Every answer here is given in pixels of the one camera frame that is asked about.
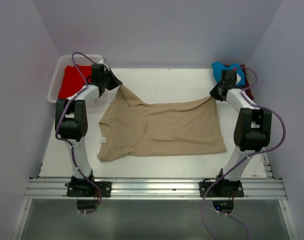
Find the beige t shirt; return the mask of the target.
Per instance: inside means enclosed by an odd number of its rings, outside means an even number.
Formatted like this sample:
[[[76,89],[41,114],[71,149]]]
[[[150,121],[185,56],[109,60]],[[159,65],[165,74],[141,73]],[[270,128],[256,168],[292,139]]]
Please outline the beige t shirt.
[[[216,100],[206,96],[179,103],[143,102],[124,85],[99,122],[98,159],[163,157],[226,152]]]

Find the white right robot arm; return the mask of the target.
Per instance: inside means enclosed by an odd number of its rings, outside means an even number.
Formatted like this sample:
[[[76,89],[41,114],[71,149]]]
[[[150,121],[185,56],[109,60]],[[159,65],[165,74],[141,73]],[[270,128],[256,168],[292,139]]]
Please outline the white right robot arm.
[[[221,180],[215,183],[215,192],[227,196],[232,190],[231,182],[240,181],[252,157],[270,143],[272,112],[257,106],[243,89],[237,86],[237,73],[232,69],[221,71],[220,81],[210,91],[215,100],[229,103],[238,114],[233,141],[235,148],[221,169]]]

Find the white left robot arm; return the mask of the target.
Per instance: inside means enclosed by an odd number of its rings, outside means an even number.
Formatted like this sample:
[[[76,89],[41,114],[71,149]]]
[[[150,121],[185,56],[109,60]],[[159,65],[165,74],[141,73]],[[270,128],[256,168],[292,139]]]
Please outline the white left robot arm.
[[[95,193],[96,184],[90,180],[93,170],[88,161],[85,136],[88,131],[87,104],[102,96],[106,90],[122,85],[112,70],[103,63],[91,65],[91,73],[84,78],[86,84],[67,98],[59,98],[55,104],[55,138],[63,141],[69,151],[72,177],[83,179],[78,190],[84,196]]]

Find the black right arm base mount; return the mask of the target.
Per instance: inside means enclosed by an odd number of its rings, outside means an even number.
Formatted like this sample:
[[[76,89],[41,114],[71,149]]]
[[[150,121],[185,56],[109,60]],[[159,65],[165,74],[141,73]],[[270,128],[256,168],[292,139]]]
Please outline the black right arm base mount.
[[[211,181],[209,178],[200,181],[198,183],[200,197],[203,198],[204,195],[206,195],[207,198],[242,198],[245,196],[243,185],[240,180],[230,181],[223,178],[215,184],[222,176],[223,171],[220,170],[214,181]]]

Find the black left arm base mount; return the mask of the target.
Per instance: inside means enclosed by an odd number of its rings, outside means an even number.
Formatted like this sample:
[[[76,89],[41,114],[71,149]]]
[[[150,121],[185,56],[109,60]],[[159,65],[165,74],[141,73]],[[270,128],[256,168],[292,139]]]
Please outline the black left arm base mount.
[[[64,185],[67,187],[68,197],[102,197],[109,198],[112,191],[112,183],[110,181],[95,181],[93,176],[89,177],[89,181],[84,178],[71,177],[70,181]]]

